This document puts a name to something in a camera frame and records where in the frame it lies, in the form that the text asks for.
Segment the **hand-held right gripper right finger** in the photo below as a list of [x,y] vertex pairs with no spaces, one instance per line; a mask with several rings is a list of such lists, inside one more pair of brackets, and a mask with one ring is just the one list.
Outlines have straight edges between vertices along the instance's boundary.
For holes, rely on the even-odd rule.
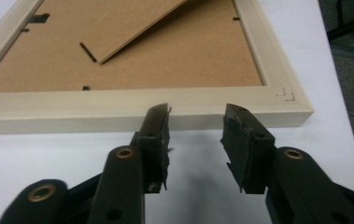
[[264,194],[275,138],[246,108],[227,104],[220,140],[240,190]]

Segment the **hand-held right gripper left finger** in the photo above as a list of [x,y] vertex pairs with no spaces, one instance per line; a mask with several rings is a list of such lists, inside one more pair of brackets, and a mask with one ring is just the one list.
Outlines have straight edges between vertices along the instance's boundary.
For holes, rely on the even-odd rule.
[[142,155],[145,193],[159,193],[164,187],[169,166],[169,113],[168,104],[151,107],[142,126],[135,132],[131,145]]

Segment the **pale wooden picture frame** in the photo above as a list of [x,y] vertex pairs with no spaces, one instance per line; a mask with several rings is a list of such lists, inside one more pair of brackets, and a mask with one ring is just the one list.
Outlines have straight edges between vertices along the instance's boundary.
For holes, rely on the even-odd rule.
[[[43,0],[16,0],[0,19],[0,61]],[[298,127],[314,109],[257,0],[235,0],[262,77],[257,87],[0,93],[0,134],[134,131],[147,110],[172,107],[173,130],[219,129],[227,104],[266,127]]]

